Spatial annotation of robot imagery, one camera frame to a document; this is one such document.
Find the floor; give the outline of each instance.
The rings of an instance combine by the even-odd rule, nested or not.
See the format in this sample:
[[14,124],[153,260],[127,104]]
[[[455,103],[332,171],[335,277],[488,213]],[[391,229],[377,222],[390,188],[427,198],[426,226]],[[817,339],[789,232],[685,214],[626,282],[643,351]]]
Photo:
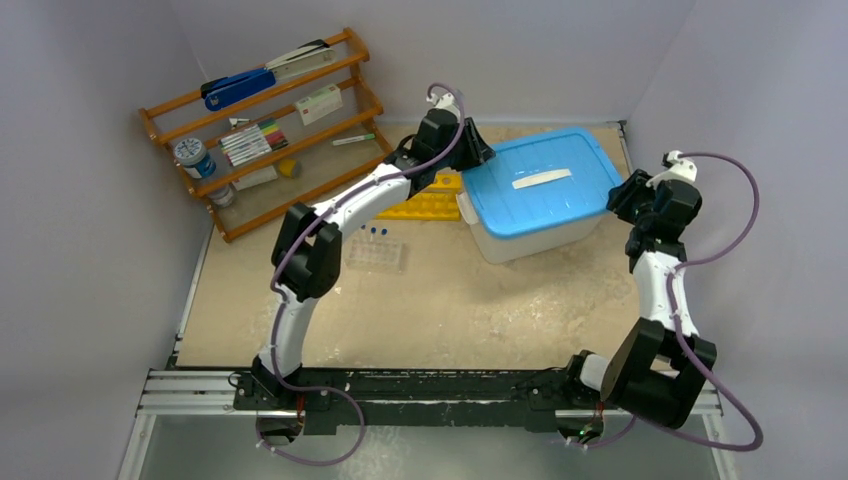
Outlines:
[[[495,144],[554,128],[480,131]],[[414,129],[383,131],[394,144]],[[591,130],[626,177],[618,130]],[[326,159],[303,161],[304,169],[332,166]],[[178,365],[247,366],[267,342],[278,305],[268,282],[280,223],[229,245],[213,234]],[[336,288],[313,316],[305,365],[545,368],[564,365],[581,349],[611,356],[638,317],[638,293],[624,256],[630,226],[611,215],[580,242],[502,265],[486,263],[462,222],[372,225],[404,242],[403,271],[343,266]]]

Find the wooden tabletop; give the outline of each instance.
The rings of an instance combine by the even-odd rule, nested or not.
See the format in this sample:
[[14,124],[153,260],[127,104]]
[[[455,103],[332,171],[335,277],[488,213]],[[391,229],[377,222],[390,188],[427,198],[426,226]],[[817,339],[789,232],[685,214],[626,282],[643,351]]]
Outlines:
[[[480,132],[495,144],[553,128],[480,127]],[[414,129],[382,130],[396,143]],[[590,130],[626,177],[618,130]],[[335,148],[345,155],[344,147]],[[333,167],[332,159],[303,162],[304,169]],[[268,283],[280,223],[230,245],[213,235],[178,365],[249,366],[267,343],[278,305]],[[368,225],[386,228],[388,237],[403,242],[403,271],[377,273],[343,265],[335,288],[315,310],[305,365],[562,366],[584,348],[611,356],[638,318],[638,293],[624,255],[630,225],[612,215],[584,240],[501,265],[483,259],[463,222]]]

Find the blue plastic lid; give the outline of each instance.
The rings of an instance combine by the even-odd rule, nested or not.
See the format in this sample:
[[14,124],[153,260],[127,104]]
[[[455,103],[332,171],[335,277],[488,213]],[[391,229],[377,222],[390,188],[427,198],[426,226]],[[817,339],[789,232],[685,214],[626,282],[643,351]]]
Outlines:
[[[497,155],[462,173],[465,190],[486,230],[506,239],[582,220],[606,211],[609,189],[621,176],[588,130],[532,135],[494,146]],[[516,189],[512,182],[551,170],[571,175]]]

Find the gray floor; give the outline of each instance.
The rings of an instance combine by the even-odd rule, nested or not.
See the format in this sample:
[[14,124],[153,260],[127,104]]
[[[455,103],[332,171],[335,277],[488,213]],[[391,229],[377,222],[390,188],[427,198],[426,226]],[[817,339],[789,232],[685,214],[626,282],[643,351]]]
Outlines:
[[[610,432],[626,418],[608,420]],[[369,427],[360,450],[334,467],[305,467],[256,449],[252,417],[159,417],[145,480],[199,479],[717,479],[708,448],[637,424],[619,443],[583,453],[557,434],[521,428]],[[700,417],[684,430],[705,435]],[[345,452],[355,427],[298,439],[289,452],[329,459]]]

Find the blue stapler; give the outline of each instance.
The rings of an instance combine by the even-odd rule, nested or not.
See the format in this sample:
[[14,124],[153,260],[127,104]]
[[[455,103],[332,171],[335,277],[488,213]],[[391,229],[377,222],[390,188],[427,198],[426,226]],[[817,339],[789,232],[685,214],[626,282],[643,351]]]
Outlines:
[[211,111],[220,110],[274,85],[274,73],[257,68],[231,77],[223,77],[200,86],[200,97]]

